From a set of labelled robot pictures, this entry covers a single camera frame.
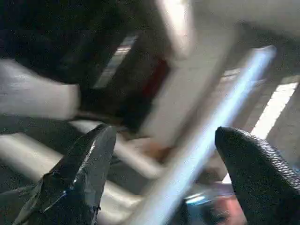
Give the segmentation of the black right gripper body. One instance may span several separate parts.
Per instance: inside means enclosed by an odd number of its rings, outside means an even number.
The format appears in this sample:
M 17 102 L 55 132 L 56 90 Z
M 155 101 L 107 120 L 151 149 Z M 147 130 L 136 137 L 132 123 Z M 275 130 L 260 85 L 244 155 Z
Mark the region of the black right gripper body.
M 184 225 L 244 225 L 245 216 L 231 187 L 194 187 L 180 210 Z

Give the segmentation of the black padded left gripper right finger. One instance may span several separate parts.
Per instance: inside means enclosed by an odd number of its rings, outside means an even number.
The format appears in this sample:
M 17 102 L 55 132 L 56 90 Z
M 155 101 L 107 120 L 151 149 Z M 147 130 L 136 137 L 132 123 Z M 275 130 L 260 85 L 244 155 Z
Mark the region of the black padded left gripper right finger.
M 215 146 L 249 225 L 300 223 L 300 174 L 266 140 L 218 127 Z

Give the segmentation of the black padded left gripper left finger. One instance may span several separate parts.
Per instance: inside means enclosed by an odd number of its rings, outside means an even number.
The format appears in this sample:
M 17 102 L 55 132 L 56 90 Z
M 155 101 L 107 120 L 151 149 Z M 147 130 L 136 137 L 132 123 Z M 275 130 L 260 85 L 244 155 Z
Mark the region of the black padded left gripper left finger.
M 32 189 L 15 225 L 95 225 L 116 143 L 105 124 L 80 137 Z

